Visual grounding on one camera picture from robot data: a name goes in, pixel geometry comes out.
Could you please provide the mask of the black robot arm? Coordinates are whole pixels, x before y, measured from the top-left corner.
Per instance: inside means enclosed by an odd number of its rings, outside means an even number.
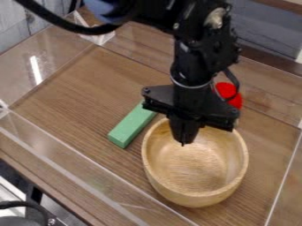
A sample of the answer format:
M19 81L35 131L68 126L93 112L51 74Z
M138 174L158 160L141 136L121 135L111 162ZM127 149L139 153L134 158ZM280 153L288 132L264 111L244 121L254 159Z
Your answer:
M228 0L85 0L87 9L103 22L86 27L70 22L35 0L15 0L48 23L77 34L102 35L129 22L170 34L175 40L169 85L145 87L143 108L166 115L174 139L194 142L198 130L210 126L233 131L240 110L214 85L219 73L238 85L230 66L238 62L241 47L232 27Z

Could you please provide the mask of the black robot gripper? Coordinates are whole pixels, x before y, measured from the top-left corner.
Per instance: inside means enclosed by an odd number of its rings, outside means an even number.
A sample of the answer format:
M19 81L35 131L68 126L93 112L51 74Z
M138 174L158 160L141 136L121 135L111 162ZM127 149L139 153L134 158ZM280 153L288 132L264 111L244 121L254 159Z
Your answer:
M240 92L240 83L230 80ZM185 86L178 81L170 85L142 89L143 108L166 115L175 141L191 144L201 128L214 127L232 132L240 117L240 109L219 95L217 83L210 80L199 86Z

